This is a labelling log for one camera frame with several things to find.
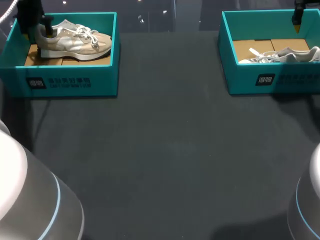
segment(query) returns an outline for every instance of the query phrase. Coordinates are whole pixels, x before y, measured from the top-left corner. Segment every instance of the black table surface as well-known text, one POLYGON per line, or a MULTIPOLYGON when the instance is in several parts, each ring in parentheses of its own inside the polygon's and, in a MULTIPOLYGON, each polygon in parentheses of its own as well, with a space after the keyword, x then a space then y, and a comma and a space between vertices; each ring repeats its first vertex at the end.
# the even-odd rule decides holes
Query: black table surface
POLYGON ((218 32, 123 33, 117 98, 3 98, 79 197, 86 240, 288 240, 320 98, 228 94, 218 32))

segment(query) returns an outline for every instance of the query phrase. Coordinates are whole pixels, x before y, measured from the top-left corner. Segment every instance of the white shoelace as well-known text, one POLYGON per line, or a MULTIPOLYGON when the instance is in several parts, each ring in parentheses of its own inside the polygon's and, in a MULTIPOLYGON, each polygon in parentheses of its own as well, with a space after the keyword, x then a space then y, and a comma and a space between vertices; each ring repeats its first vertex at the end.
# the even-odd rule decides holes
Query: white shoelace
POLYGON ((73 36, 83 37, 85 39, 90 38, 92 47, 97 48, 99 46, 98 45, 98 38, 93 35, 94 33, 98 33, 98 31, 91 30, 89 27, 79 25, 79 27, 76 29, 73 36))
POLYGON ((249 61, 253 63, 274 63, 279 62, 279 57, 276 54, 276 51, 267 51, 262 54, 260 54, 258 51, 254 50, 253 48, 250 48, 249 51, 256 55, 255 58, 248 59, 249 61))

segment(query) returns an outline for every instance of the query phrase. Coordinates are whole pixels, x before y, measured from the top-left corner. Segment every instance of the beige sneaker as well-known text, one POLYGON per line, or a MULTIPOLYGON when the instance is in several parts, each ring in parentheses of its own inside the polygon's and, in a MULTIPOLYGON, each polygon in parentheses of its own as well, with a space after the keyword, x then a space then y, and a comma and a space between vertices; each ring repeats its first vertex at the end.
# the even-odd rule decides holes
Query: beige sneaker
POLYGON ((72 57, 80 61, 100 58, 109 53, 112 38, 88 27, 64 20, 52 26, 53 38, 47 38, 46 29, 39 24, 35 31, 35 42, 42 58, 72 57))

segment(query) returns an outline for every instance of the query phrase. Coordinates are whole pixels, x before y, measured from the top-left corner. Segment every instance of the white cable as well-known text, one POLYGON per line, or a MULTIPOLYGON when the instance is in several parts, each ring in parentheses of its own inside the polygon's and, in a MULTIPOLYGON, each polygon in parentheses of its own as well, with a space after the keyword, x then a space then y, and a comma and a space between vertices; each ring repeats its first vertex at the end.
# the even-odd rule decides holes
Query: white cable
POLYGON ((11 14, 18 1, 19 0, 14 0, 8 10, 2 15, 2 17, 0 17, 0 24, 11 14))

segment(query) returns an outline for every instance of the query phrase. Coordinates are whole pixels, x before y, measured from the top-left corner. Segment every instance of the black label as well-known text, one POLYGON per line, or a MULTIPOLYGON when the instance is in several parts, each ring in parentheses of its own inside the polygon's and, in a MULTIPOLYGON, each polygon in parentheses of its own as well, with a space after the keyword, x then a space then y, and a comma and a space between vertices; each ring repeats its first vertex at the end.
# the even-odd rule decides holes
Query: black label
POLYGON ((46 89, 42 77, 27 77, 26 81, 31 89, 46 89))
POLYGON ((269 86, 275 79, 274 73, 260 74, 256 80, 256 86, 269 86))

